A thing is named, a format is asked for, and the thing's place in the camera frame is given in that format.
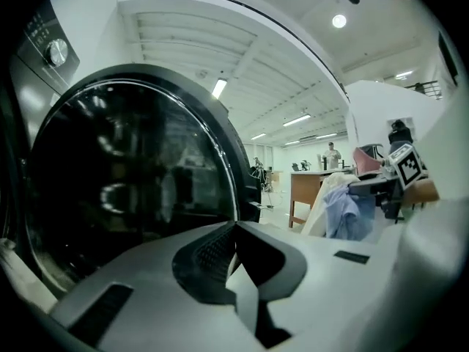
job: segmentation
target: white shirt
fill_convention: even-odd
[[[342,158],[339,151],[327,150],[323,157],[326,157],[328,160],[328,169],[339,168],[339,159]]]

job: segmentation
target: man in white shirt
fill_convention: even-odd
[[[327,159],[328,169],[339,168],[339,159],[342,158],[342,155],[339,151],[334,150],[334,143],[329,142],[329,150],[322,157]]]

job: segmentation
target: desk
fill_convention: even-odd
[[[295,217],[295,202],[306,203],[311,210],[321,188],[321,181],[335,172],[350,173],[352,168],[329,169],[328,171],[298,171],[292,172],[290,194],[290,216],[288,226],[293,228],[293,222],[303,224],[306,220]]]

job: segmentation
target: washing machine door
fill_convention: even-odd
[[[152,65],[112,67],[67,91],[37,134],[27,173],[33,250],[68,285],[146,241],[259,218],[227,110]]]

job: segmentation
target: railing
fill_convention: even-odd
[[[436,100],[440,100],[441,96],[441,87],[438,81],[430,81],[424,83],[416,83],[412,86],[407,86],[406,89],[411,89],[415,92],[420,92],[421,94],[426,95],[427,97],[434,98]]]

